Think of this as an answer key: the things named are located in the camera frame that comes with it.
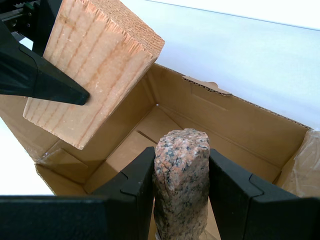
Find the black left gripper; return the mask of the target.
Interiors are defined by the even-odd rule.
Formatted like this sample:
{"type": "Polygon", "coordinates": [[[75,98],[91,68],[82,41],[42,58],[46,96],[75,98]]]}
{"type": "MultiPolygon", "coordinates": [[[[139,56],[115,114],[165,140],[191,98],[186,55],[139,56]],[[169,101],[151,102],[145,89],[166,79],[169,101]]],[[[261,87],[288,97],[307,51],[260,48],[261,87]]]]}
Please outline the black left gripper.
{"type": "Polygon", "coordinates": [[[62,0],[0,1],[0,93],[83,106],[90,94],[42,56],[62,0]],[[17,40],[33,41],[32,50],[17,40]]]}

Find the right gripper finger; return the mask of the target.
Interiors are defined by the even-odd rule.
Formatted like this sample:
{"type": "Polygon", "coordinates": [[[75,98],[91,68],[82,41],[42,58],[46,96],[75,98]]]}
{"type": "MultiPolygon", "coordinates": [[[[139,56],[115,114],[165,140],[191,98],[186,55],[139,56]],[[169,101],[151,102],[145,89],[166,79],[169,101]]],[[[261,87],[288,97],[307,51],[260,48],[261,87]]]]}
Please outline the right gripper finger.
{"type": "Polygon", "coordinates": [[[318,240],[320,199],[301,198],[248,172],[215,149],[209,199],[223,240],[318,240]]]}
{"type": "Polygon", "coordinates": [[[3,240],[146,240],[153,210],[155,149],[147,147],[87,196],[0,198],[3,240]]]}

